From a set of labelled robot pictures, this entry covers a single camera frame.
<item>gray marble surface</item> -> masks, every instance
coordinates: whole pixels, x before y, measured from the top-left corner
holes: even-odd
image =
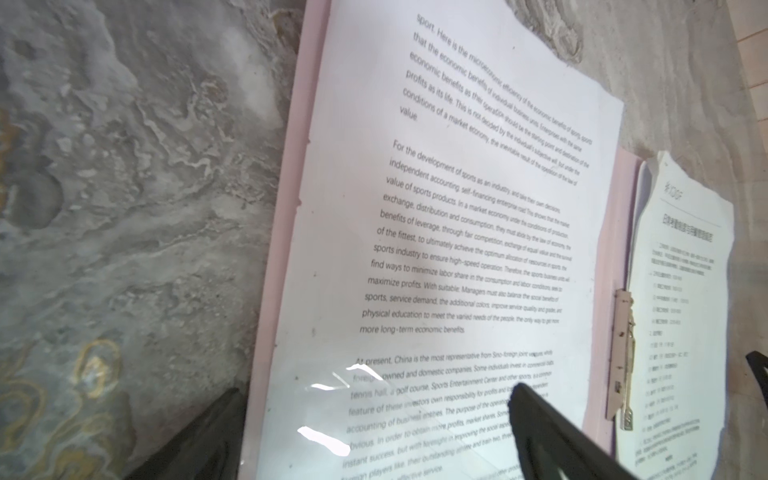
[[[670,150],[734,202],[717,475],[768,471],[743,365],[768,351],[768,167],[724,2],[509,4],[624,100],[624,147]],[[0,478],[117,478],[248,381],[302,16],[0,2]]]

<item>white paper sheet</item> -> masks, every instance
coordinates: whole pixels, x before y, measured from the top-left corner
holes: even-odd
[[[332,3],[257,478],[514,478],[521,380],[581,424],[621,109],[504,2]]]
[[[733,206],[666,152],[648,166],[629,282],[634,429],[617,429],[617,456],[642,479],[710,478],[725,416]]]

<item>pink folder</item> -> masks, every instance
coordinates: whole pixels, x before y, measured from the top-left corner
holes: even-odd
[[[280,315],[283,284],[288,266],[293,221],[300,202],[299,189],[304,155],[309,139],[310,120],[323,56],[329,10],[330,0],[317,0],[307,2],[304,14],[272,239],[267,257],[256,348],[253,354],[248,413],[238,477],[243,480],[255,478],[257,472],[277,320]],[[622,149],[617,152],[605,220],[598,243],[598,262],[595,270],[590,390],[582,429],[609,453],[613,451],[613,422],[605,419],[605,409],[614,292],[616,289],[623,288],[625,283],[632,201],[640,162],[639,157]]]

